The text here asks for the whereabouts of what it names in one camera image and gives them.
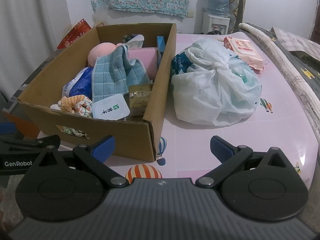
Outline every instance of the folded cloth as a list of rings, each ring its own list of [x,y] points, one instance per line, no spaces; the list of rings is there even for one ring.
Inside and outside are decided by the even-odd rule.
[[[123,44],[106,56],[97,58],[92,71],[92,101],[115,94],[128,94],[129,86],[150,83],[142,62],[128,60],[128,45]]]
[[[58,107],[62,111],[67,111],[81,116],[92,114],[91,105],[92,101],[85,95],[77,95],[69,98],[63,97],[58,102]]]
[[[69,128],[69,127],[63,127],[63,131],[67,134],[70,134],[70,135],[75,135],[77,137],[81,137],[81,138],[87,138],[88,135],[80,130],[75,130],[73,128]]]

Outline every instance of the blue package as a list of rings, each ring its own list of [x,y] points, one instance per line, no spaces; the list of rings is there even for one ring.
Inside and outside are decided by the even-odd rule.
[[[157,47],[159,49],[159,52],[161,54],[161,56],[163,56],[163,53],[165,51],[165,41],[164,41],[164,37],[162,36],[157,36]]]
[[[86,67],[81,70],[73,80],[63,87],[62,97],[85,95],[89,99],[92,99],[92,70],[92,67]]]

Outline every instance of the black pivot disc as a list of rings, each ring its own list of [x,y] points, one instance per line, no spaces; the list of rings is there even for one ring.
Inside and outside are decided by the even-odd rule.
[[[53,154],[58,162],[41,166],[44,155],[39,156],[18,185],[16,201],[22,214],[49,221],[87,214],[103,198],[101,182],[88,172],[69,168],[58,153]]]
[[[254,220],[280,221],[296,216],[308,200],[306,186],[281,150],[268,152],[265,158],[256,169],[227,178],[221,186],[223,200],[240,215]]]

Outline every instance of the cardboard box handle hole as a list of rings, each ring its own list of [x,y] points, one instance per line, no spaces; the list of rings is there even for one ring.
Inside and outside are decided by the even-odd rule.
[[[84,132],[84,131],[80,131],[74,128],[69,128],[66,126],[61,126],[61,125],[56,125],[56,128],[60,131],[63,132],[64,134],[70,135],[70,136],[74,136],[74,137],[78,137],[78,138],[82,138],[85,140],[90,140],[90,137]]]

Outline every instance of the blue gripper pad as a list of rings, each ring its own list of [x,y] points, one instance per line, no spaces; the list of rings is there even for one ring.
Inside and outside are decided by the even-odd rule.
[[[13,122],[0,123],[0,135],[12,134],[17,131],[16,125]]]
[[[236,153],[236,148],[227,143],[218,136],[213,136],[210,141],[210,150],[212,154],[221,162],[224,163]]]
[[[104,163],[115,151],[116,140],[113,136],[106,137],[92,146],[91,155]]]

